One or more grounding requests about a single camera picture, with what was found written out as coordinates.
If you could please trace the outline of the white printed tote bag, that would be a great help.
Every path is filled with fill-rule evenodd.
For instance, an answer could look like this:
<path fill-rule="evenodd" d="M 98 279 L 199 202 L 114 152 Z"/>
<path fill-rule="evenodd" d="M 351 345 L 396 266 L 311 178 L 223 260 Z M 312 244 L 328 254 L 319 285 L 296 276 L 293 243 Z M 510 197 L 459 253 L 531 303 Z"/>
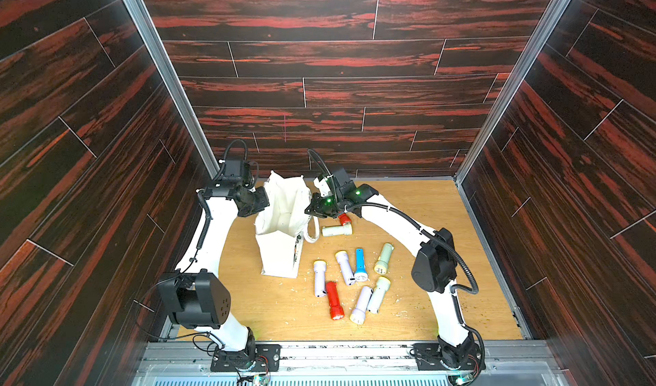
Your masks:
<path fill-rule="evenodd" d="M 312 194 L 302 176 L 284 178 L 276 172 L 270 173 L 263 187 L 269 206 L 258 213 L 255 221 L 261 273 L 296 278 L 311 219 L 305 209 Z"/>

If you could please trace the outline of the pale green flashlight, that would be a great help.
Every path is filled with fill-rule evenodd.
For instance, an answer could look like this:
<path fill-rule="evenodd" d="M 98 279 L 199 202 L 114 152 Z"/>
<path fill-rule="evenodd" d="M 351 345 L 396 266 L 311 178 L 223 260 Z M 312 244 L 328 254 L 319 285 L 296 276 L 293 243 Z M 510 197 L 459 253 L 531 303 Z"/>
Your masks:
<path fill-rule="evenodd" d="M 389 264 L 391 261 L 391 255 L 393 251 L 394 251 L 394 246 L 392 244 L 390 243 L 384 244 L 379 254 L 379 258 L 377 259 L 373 268 L 375 273 L 379 275 L 386 275 L 388 273 Z"/>
<path fill-rule="evenodd" d="M 368 312 L 372 314 L 379 313 L 379 309 L 389 288 L 391 288 L 391 281 L 385 276 L 379 277 L 369 303 L 367 304 Z"/>

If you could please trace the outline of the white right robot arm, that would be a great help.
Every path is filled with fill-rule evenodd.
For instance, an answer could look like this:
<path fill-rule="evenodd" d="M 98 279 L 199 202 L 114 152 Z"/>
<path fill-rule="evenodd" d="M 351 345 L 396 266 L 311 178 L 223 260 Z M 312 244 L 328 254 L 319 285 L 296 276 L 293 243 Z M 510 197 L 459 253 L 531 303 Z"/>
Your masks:
<path fill-rule="evenodd" d="M 481 334 L 463 318 L 459 293 L 479 292 L 469 266 L 454 248 L 454 239 L 445 228 L 434 230 L 391 204 L 368 184 L 350 181 L 341 187 L 327 179 L 316 179 L 319 189 L 312 194 L 306 213 L 319 218 L 338 218 L 353 213 L 377 225 L 409 250 L 414 257 L 411 276 L 430 298 L 438 324 L 441 362 L 459 369 L 475 357 L 484 365 L 486 357 Z"/>

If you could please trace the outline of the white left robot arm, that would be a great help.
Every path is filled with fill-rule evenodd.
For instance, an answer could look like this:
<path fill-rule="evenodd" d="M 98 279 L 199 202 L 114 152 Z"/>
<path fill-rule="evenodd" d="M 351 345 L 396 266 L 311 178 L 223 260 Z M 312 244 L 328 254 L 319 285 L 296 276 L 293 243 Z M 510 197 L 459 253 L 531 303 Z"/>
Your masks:
<path fill-rule="evenodd" d="M 237 201 L 224 191 L 197 192 L 203 219 L 192 244 L 172 273 L 162 274 L 157 290 L 169 319 L 209 336 L 228 353 L 248 352 L 252 331 L 231 313 L 232 298 L 219 280 L 220 259 L 228 232 L 238 217 Z"/>

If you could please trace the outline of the red flashlight near bag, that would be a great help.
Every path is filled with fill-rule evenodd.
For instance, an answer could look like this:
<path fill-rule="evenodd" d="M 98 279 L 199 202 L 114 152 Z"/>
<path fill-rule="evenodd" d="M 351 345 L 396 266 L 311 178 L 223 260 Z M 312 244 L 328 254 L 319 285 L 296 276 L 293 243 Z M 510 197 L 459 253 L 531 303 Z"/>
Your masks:
<path fill-rule="evenodd" d="M 352 220 L 346 213 L 342 213 L 341 215 L 338 216 L 338 220 L 341 225 L 350 225 L 352 223 Z"/>

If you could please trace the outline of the cream flashlight lying sideways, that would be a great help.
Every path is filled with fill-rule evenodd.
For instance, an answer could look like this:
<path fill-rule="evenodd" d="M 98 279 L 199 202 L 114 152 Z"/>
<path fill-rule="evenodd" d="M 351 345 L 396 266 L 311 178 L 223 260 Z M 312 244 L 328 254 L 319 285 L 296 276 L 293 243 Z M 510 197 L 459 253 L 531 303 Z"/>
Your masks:
<path fill-rule="evenodd" d="M 353 234 L 353 227 L 350 223 L 344 225 L 324 226 L 321 232 L 324 237 L 350 236 Z"/>

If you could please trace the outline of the blue flashlight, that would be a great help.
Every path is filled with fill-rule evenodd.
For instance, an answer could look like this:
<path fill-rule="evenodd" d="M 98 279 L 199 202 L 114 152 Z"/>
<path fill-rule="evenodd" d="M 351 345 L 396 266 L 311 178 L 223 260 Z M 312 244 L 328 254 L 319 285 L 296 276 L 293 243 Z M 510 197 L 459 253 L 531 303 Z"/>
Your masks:
<path fill-rule="evenodd" d="M 368 280 L 368 273 L 365 263 L 364 250 L 362 248 L 358 248 L 355 250 L 355 258 L 356 258 L 356 269 L 354 273 L 355 281 L 366 282 Z"/>

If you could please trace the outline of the red flashlight front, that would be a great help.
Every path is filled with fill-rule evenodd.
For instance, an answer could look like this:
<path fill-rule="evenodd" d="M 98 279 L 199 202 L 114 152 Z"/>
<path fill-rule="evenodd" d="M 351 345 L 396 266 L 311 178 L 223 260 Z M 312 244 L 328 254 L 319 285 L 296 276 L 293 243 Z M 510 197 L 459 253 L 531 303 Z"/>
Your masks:
<path fill-rule="evenodd" d="M 344 317 L 344 311 L 339 299 L 337 283 L 328 281 L 326 283 L 326 295 L 330 307 L 330 315 L 333 320 L 340 320 Z"/>

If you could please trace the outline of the lavender white flashlight front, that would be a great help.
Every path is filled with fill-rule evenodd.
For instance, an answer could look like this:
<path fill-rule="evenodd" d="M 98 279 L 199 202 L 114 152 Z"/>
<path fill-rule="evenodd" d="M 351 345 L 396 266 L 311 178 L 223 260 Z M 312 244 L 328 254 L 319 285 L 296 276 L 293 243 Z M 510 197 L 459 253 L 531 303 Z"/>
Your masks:
<path fill-rule="evenodd" d="M 367 307 L 371 300 L 372 293 L 372 288 L 369 286 L 364 286 L 361 289 L 355 307 L 352 309 L 350 314 L 350 320 L 354 324 L 358 326 L 362 326 L 364 324 L 367 315 Z"/>

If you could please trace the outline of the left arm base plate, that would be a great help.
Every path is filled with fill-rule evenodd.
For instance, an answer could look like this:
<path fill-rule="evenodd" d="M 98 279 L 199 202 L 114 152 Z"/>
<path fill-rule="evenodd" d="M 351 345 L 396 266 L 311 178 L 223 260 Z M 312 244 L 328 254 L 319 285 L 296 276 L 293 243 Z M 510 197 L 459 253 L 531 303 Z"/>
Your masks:
<path fill-rule="evenodd" d="M 252 343 L 238 352 L 216 350 L 210 372 L 278 372 L 282 346 Z"/>

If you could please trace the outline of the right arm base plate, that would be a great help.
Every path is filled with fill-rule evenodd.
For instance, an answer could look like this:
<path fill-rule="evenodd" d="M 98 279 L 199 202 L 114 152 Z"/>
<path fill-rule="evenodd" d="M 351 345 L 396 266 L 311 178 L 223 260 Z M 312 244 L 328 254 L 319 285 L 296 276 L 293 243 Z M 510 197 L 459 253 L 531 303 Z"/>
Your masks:
<path fill-rule="evenodd" d="M 415 343 L 409 354 L 414 358 L 419 371 L 472 372 L 478 367 L 478 359 L 481 357 L 480 347 L 476 343 L 458 365 L 446 364 L 438 343 Z"/>

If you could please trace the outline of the aluminium front rail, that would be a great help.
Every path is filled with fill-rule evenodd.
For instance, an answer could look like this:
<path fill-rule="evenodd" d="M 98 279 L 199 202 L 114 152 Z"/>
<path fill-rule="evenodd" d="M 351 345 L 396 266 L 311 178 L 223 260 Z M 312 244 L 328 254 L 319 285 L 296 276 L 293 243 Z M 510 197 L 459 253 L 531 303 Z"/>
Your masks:
<path fill-rule="evenodd" d="M 428 341 L 282 342 L 278 372 L 210 372 L 206 343 L 152 343 L 135 385 L 567 385 L 543 341 L 489 341 L 472 372 L 419 371 L 409 354 Z"/>

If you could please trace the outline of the aluminium corner post left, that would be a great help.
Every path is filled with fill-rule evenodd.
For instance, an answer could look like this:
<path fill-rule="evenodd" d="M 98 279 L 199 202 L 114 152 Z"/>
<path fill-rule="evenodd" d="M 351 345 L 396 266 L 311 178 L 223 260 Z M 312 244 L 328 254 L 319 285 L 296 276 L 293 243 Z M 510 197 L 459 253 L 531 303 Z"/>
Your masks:
<path fill-rule="evenodd" d="M 145 47 L 155 63 L 157 71 L 162 77 L 169 95 L 174 101 L 174 105 L 179 112 L 198 153 L 200 154 L 209 177 L 215 177 L 220 170 L 220 164 L 215 158 L 215 154 L 210 147 L 198 118 L 196 117 L 191 102 L 174 69 L 174 65 L 171 62 L 160 35 L 155 28 L 155 24 L 147 10 L 145 1 L 122 1 L 124 2 L 126 10 L 133 20 L 140 37 L 143 39 Z"/>

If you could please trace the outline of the aluminium corner post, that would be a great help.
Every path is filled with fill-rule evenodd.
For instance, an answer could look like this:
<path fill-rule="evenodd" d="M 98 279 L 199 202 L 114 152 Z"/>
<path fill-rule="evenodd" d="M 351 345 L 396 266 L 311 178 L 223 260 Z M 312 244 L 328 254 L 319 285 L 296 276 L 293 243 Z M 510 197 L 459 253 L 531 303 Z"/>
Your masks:
<path fill-rule="evenodd" d="M 472 169 L 473 164 L 476 162 L 476 159 L 482 152 L 483 147 L 485 147 L 488 139 L 502 119 L 502 116 L 514 98 L 514 95 L 519 90 L 519 87 L 524 81 L 526 75 L 528 75 L 532 65 L 536 61 L 536 58 L 555 30 L 555 27 L 557 26 L 571 1 L 572 0 L 550 0 L 547 8 L 543 13 L 543 16 L 536 25 L 533 34 L 531 34 L 531 37 L 528 40 L 524 51 L 512 69 L 507 82 L 495 100 L 488 118 L 483 123 L 483 126 L 478 133 L 478 136 L 475 138 L 466 159 L 454 176 L 454 182 L 459 189 L 461 189 L 461 186 L 466 180 L 466 177 Z"/>
<path fill-rule="evenodd" d="M 209 177 L 215 177 L 220 170 L 220 164 L 215 158 L 215 154 L 210 147 L 198 118 L 196 117 L 191 102 L 174 69 L 174 65 L 171 62 L 160 35 L 155 28 L 155 24 L 147 10 L 145 1 L 122 1 L 124 2 L 126 10 L 133 20 L 140 37 L 143 39 L 145 47 L 155 63 L 157 71 L 162 77 L 169 95 L 174 101 L 174 105 L 179 112 L 198 153 L 200 154 Z"/>

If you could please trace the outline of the aluminium corner post right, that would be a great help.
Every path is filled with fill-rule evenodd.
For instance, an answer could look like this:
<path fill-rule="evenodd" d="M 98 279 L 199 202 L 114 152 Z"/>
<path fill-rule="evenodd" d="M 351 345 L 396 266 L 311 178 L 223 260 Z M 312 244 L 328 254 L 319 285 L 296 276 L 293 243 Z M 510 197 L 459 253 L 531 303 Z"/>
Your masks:
<path fill-rule="evenodd" d="M 550 0 L 547 8 L 543 13 L 543 16 L 536 25 L 533 34 L 531 34 L 531 37 L 528 40 L 524 51 L 512 69 L 507 82 L 495 100 L 488 118 L 483 123 L 483 126 L 478 133 L 478 136 L 475 138 L 466 159 L 454 176 L 454 182 L 459 189 L 461 189 L 461 186 L 466 180 L 466 177 L 472 169 L 473 164 L 476 162 L 476 159 L 482 152 L 483 147 L 485 147 L 488 139 L 502 119 L 502 116 L 514 98 L 514 95 L 519 90 L 519 87 L 524 81 L 526 75 L 528 75 L 532 65 L 536 61 L 536 58 L 555 30 L 555 27 L 557 26 L 571 1 L 572 0 Z"/>

